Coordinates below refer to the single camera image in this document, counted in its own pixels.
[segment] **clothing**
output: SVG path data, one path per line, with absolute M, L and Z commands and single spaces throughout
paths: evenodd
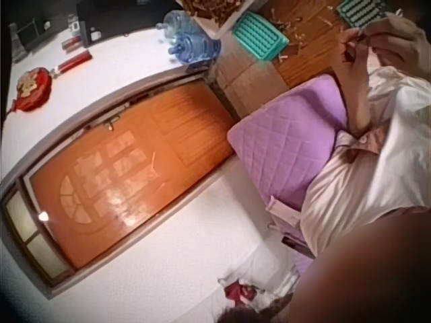
M 431 208 L 431 85 L 381 67 L 371 72 L 370 86 L 376 127 L 359 141 L 339 132 L 306 193 L 300 228 L 315 255 L 396 210 Z

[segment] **small bottle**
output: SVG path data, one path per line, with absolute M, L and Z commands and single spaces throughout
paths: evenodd
M 172 10 L 168 12 L 163 19 L 163 24 L 157 24 L 158 30 L 164 30 L 164 35 L 168 39 L 175 38 L 180 32 L 193 34 L 202 32 L 197 22 L 183 10 Z
M 174 46 L 168 49 L 169 54 L 184 63 L 215 59 L 220 54 L 222 43 L 219 39 L 214 40 L 204 33 L 199 34 L 177 34 Z

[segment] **purple cushion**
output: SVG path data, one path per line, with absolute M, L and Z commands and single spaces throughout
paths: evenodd
M 347 116 L 338 86 L 322 75 L 270 101 L 232 127 L 228 140 L 267 204 L 300 210 Z

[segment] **door panel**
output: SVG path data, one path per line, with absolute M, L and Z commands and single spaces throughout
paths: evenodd
M 234 124 L 202 81 L 138 103 L 92 129 L 30 179 L 54 239 L 81 268 L 232 154 Z

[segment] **white wall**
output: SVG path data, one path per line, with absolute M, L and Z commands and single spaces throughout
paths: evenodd
M 167 222 L 50 301 L 1 244 L 2 289 L 32 322 L 169 323 L 187 312 L 191 322 L 198 322 L 192 309 L 220 290 L 217 278 L 250 261 L 270 221 L 236 158 L 213 176 L 218 179 Z M 288 274 L 290 251 L 280 262 L 270 249 L 267 254 L 257 259 L 257 273 L 282 268 Z M 200 318 L 201 311 L 195 313 Z
M 46 46 L 11 70 L 7 109 L 16 98 L 18 79 L 37 67 L 48 70 L 84 51 L 66 54 L 62 41 L 71 37 L 68 30 L 56 35 Z M 91 61 L 53 80 L 46 104 L 32 112 L 11 113 L 4 124 L 1 145 L 1 177 L 4 178 L 29 150 L 62 122 L 95 101 L 124 87 L 181 64 L 168 54 L 170 47 L 161 30 L 144 30 L 119 36 L 91 46 Z

